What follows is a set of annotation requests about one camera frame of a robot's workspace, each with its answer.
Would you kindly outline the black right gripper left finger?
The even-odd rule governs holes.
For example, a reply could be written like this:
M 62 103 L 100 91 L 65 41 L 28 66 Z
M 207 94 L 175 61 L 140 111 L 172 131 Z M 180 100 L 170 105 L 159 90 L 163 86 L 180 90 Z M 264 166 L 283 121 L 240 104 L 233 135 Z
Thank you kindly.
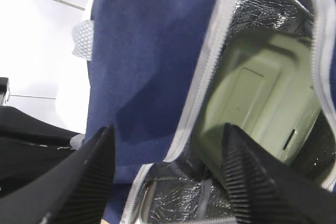
M 1 199 L 1 223 L 100 223 L 115 171 L 113 126 Z

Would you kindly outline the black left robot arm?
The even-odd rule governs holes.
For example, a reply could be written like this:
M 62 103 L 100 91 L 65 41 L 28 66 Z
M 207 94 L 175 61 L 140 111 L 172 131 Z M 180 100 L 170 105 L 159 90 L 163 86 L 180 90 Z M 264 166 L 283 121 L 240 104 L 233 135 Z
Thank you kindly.
M 7 106 L 9 79 L 1 78 L 1 197 L 38 179 L 74 149 L 79 133 L 42 122 Z

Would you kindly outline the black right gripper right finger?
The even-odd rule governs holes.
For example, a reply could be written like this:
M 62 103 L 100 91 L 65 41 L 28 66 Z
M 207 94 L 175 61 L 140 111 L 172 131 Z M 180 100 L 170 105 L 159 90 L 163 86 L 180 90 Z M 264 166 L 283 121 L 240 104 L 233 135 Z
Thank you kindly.
M 335 223 L 335 194 L 293 172 L 226 123 L 221 170 L 238 223 Z

